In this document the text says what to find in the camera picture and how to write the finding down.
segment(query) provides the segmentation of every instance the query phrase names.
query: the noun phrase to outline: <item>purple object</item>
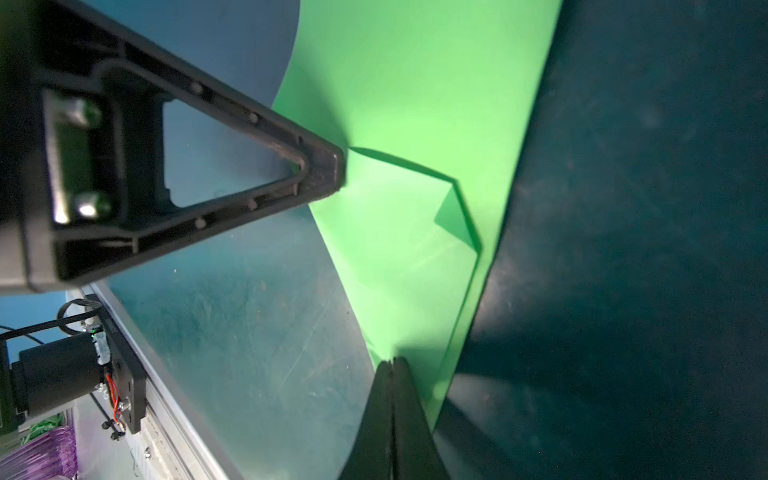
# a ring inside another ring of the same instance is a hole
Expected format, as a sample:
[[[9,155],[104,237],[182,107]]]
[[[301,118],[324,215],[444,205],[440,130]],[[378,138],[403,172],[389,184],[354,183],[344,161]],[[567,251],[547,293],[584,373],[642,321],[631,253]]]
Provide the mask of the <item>purple object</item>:
[[[70,426],[57,427],[0,458],[3,480],[48,480],[56,475],[72,478],[77,471],[74,429]]]

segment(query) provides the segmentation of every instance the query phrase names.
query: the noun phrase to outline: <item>metal screw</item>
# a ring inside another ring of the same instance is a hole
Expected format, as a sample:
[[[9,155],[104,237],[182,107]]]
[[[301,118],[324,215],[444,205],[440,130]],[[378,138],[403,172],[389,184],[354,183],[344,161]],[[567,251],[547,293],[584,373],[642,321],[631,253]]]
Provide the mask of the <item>metal screw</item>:
[[[81,218],[101,220],[109,216],[112,204],[107,195],[102,192],[83,192],[74,197],[74,208]]]
[[[86,98],[70,97],[59,100],[58,109],[65,120],[75,127],[91,130],[101,123],[101,109]]]
[[[193,81],[190,84],[190,91],[195,95],[202,95],[203,92],[205,91],[205,88],[203,88],[203,85],[199,84],[198,82]]]

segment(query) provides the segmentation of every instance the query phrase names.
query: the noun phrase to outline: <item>purple brush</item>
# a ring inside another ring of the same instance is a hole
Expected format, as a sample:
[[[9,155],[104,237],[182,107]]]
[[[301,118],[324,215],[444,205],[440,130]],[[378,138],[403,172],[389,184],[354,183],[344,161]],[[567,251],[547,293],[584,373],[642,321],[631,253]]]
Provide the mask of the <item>purple brush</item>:
[[[0,458],[3,480],[48,480],[56,475],[72,478],[77,471],[74,429],[69,426],[53,429]]]

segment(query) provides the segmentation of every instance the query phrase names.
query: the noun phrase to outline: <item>screw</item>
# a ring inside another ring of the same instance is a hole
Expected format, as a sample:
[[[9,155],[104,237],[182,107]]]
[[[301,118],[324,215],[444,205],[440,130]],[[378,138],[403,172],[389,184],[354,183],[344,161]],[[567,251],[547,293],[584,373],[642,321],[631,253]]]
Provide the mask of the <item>screw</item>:
[[[112,204],[107,195],[102,192],[83,192],[75,195],[74,208],[81,218],[86,220],[102,220],[112,211]]]
[[[190,91],[195,95],[202,95],[203,92],[205,91],[205,88],[203,88],[203,85],[199,84],[198,82],[193,81],[190,84]]]
[[[86,98],[61,98],[58,108],[65,120],[75,127],[91,130],[101,123],[101,109]]]

